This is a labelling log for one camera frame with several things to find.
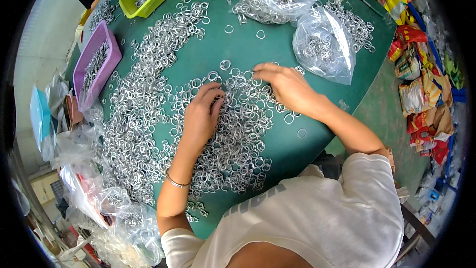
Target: bracelet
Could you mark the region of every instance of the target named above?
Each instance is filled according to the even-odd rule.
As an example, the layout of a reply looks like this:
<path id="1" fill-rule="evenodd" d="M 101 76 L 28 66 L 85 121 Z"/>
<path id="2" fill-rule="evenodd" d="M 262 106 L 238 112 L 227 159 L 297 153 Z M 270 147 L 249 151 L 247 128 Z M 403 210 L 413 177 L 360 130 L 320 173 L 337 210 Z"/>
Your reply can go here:
<path id="1" fill-rule="evenodd" d="M 165 174 L 165 178 L 167 178 L 167 179 L 170 181 L 171 184 L 175 185 L 175 186 L 178 187 L 178 188 L 183 188 L 183 187 L 186 187 L 186 186 L 192 184 L 192 181 L 188 182 L 187 184 L 179 184 L 179 183 L 173 181 L 173 180 L 169 177 L 169 174 L 168 174 L 168 173 Z"/>

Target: wrist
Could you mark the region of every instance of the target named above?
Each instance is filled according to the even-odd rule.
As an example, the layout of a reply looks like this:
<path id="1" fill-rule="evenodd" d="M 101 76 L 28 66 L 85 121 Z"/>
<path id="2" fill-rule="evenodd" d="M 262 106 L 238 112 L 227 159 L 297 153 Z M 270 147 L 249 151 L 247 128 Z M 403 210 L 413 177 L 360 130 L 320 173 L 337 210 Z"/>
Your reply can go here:
<path id="1" fill-rule="evenodd" d="M 321 122 L 325 121 L 326 114 L 330 111 L 332 106 L 335 106 L 324 94 L 320 93 L 316 93 L 316 95 L 311 98 L 310 104 L 312 108 L 310 108 L 309 114 L 306 115 Z"/>
<path id="2" fill-rule="evenodd" d="M 182 157 L 193 159 L 194 163 L 202 153 L 204 147 L 204 145 L 197 144 L 197 141 L 187 137 L 185 134 L 178 144 L 177 154 L 180 152 Z"/>

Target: green table surface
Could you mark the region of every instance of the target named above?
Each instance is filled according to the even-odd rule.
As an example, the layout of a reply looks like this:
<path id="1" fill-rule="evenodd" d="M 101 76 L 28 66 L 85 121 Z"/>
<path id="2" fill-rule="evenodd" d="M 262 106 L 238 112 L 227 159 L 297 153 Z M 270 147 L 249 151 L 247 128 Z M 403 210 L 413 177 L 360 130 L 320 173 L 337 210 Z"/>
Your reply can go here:
<path id="1" fill-rule="evenodd" d="M 209 3 L 208 17 L 210 18 L 210 24 L 198 24 L 198 27 L 206 29 L 205 38 L 199 40 L 192 37 L 183 48 L 176 52 L 178 61 L 162 72 L 163 75 L 168 77 L 168 83 L 172 84 L 174 89 L 175 85 L 184 85 L 193 78 L 204 77 L 212 70 L 217 71 L 225 81 L 230 75 L 219 68 L 220 61 L 225 59 L 231 61 L 231 67 L 238 67 L 241 71 L 250 70 L 258 63 L 269 61 L 277 61 L 280 65 L 286 67 L 298 65 L 291 44 L 295 31 L 291 24 L 264 25 L 248 19 L 247 24 L 240 25 L 237 15 L 228 12 L 232 6 L 228 5 L 227 0 L 194 1 Z M 232 4 L 235 4 L 239 0 L 231 1 Z M 352 5 L 354 14 L 359 15 L 366 22 L 373 23 L 375 30 L 372 33 L 372 44 L 376 48 L 375 53 L 370 53 L 365 49 L 357 53 L 357 63 L 351 86 L 327 81 L 310 72 L 306 73 L 306 80 L 317 92 L 325 94 L 335 104 L 342 99 L 349 105 L 347 111 L 352 114 L 382 65 L 393 39 L 396 25 L 386 23 L 359 0 L 347 1 Z M 164 13 L 177 12 L 178 9 L 175 5 L 178 2 L 181 2 L 181 0 L 166 0 L 148 18 L 128 19 L 121 15 L 109 25 L 118 44 L 120 44 L 122 38 L 126 40 L 124 45 L 120 45 L 122 60 L 116 68 L 121 77 L 125 77 L 134 64 L 134 61 L 131 60 L 133 49 L 130 47 L 130 42 L 133 39 L 141 42 L 143 35 L 148 31 L 148 27 L 154 26 L 155 21 L 162 18 Z M 370 0 L 370 2 L 382 14 L 386 13 L 377 1 Z M 118 7 L 114 15 L 119 15 L 121 12 L 121 8 Z M 226 25 L 234 26 L 233 33 L 227 34 L 224 32 Z M 264 39 L 255 37 L 255 33 L 260 29 L 266 33 Z M 109 80 L 100 95 L 100 100 L 107 98 L 109 93 L 112 92 L 108 87 L 110 83 L 114 87 L 116 86 L 115 81 Z M 104 105 L 104 113 L 105 119 L 109 119 L 109 101 Z M 284 123 L 283 114 L 274 112 L 273 122 L 274 126 L 262 137 L 266 148 L 261 156 L 272 158 L 273 163 L 271 170 L 267 172 L 265 188 L 260 192 L 269 189 L 285 178 L 295 177 L 314 160 L 334 137 L 334 134 L 324 124 L 307 116 L 297 117 L 292 124 L 288 125 Z M 172 137 L 169 135 L 171 128 L 171 124 L 156 126 L 154 138 L 159 149 L 163 149 L 162 140 L 167 139 L 169 143 L 172 142 Z M 304 138 L 297 137 L 297 132 L 301 128 L 306 129 L 307 132 Z M 160 187 L 161 184 L 154 185 L 156 197 Z M 260 192 L 254 192 L 250 188 L 243 195 L 231 191 L 205 194 L 200 200 L 205 204 L 205 210 L 209 212 L 209 216 L 202 217 L 199 212 L 190 211 L 190 214 L 199 218 L 199 222 L 191 223 L 194 232 L 200 238 L 207 238 L 226 210 Z"/>

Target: green floor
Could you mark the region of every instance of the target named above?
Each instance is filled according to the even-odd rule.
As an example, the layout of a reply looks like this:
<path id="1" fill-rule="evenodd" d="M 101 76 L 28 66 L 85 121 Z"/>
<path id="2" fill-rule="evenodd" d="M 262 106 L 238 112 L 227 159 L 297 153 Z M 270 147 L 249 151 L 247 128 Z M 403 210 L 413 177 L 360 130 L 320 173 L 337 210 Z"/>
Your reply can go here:
<path id="1" fill-rule="evenodd" d="M 387 58 L 354 111 L 354 116 L 371 128 L 385 145 L 392 148 L 394 178 L 402 187 L 408 188 L 408 202 L 413 208 L 419 209 L 420 204 L 413 195 L 430 159 L 420 157 L 420 153 L 415 153 L 415 149 L 408 145 L 410 135 L 406 133 L 407 120 L 403 117 L 398 94 L 400 83 L 395 77 L 393 62 Z M 326 152 L 342 160 L 348 156 L 336 137 L 326 147 Z"/>

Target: hand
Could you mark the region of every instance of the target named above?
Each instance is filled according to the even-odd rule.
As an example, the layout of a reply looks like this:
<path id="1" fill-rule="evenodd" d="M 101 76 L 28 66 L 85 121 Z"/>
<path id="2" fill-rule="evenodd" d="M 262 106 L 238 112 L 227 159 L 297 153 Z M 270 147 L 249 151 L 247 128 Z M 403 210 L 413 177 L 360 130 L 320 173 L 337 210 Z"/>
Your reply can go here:
<path id="1" fill-rule="evenodd" d="M 220 89 L 219 83 L 205 84 L 200 87 L 197 95 L 185 110 L 183 136 L 180 144 L 187 145 L 191 152 L 197 154 L 197 157 L 215 132 L 224 96 L 225 92 Z M 222 98 L 210 107 L 216 97 Z"/>
<path id="2" fill-rule="evenodd" d="M 261 63 L 253 69 L 253 79 L 271 83 L 278 102 L 289 110 L 311 117 L 316 103 L 323 95 L 315 92 L 302 75 L 293 68 Z"/>

